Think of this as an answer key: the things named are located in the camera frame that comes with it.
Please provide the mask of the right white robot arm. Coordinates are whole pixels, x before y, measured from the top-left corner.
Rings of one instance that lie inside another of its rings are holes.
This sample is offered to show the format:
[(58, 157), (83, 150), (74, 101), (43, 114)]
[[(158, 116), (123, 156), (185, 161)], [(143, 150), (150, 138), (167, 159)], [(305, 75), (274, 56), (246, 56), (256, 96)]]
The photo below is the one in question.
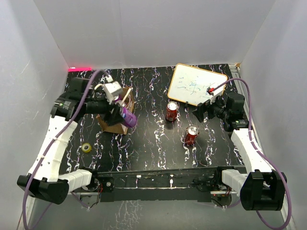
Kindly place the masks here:
[(220, 95), (215, 100), (199, 103), (193, 114), (199, 121), (204, 115), (209, 119), (220, 118), (224, 130), (231, 133), (231, 141), (243, 159), (247, 175), (234, 167), (218, 167), (214, 186), (219, 190), (231, 187), (236, 191), (245, 210), (279, 211), (283, 206), (286, 181), (285, 174), (278, 174), (259, 154), (259, 146), (253, 143), (253, 133), (248, 129), (248, 119), (244, 112), (245, 97), (230, 93), (224, 101)]

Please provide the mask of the brown canvas tote bag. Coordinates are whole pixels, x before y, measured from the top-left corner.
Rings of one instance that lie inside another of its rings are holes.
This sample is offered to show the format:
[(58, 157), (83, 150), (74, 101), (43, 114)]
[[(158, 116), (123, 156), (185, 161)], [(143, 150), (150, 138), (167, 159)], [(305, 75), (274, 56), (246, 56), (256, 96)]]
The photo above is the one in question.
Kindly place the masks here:
[(132, 94), (132, 87), (124, 87), (122, 93), (119, 94), (118, 99), (114, 99), (115, 105), (119, 107), (115, 113), (115, 118), (120, 122), (109, 126), (101, 115), (97, 115), (96, 119), (103, 132), (126, 135), (129, 129), (128, 123), (125, 122), (124, 118), (128, 118), (128, 112), (132, 114), (135, 100)]

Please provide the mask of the purple soda can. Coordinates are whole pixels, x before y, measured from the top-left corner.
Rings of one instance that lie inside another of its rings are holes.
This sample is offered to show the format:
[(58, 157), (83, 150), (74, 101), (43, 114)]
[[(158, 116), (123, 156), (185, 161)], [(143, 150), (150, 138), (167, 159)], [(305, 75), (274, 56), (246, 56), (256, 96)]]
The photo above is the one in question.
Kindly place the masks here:
[(121, 108), (120, 112), (121, 117), (123, 118), (123, 125), (129, 128), (133, 128), (137, 124), (137, 118), (134, 113), (129, 111), (126, 107)]
[(121, 101), (121, 100), (117, 101), (116, 104), (118, 104), (122, 107), (126, 107), (126, 103), (124, 101)]

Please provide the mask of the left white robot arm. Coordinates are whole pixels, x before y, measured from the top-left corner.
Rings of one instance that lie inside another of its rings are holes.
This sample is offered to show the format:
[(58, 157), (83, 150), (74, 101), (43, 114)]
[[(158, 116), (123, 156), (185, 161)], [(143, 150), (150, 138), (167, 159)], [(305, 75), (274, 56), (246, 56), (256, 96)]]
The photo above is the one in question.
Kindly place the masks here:
[(55, 100), (42, 147), (27, 175), (20, 175), (17, 185), (29, 196), (53, 204), (61, 204), (68, 193), (85, 187), (94, 191), (99, 179), (92, 169), (78, 169), (60, 175), (59, 169), (69, 140), (86, 114), (106, 115), (107, 123), (122, 121), (114, 98), (123, 91), (121, 85), (107, 78), (105, 84), (93, 86), (90, 79), (73, 78), (66, 92)]

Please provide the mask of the purple soda can front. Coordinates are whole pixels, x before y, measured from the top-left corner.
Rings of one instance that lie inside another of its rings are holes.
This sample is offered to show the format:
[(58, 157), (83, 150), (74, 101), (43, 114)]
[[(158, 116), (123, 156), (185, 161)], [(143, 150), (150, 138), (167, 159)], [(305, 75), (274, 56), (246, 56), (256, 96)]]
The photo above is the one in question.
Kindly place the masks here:
[(137, 124), (137, 118), (134, 113), (129, 111), (126, 107), (121, 108), (120, 112), (121, 117), (123, 118), (123, 125), (129, 128), (133, 128)]

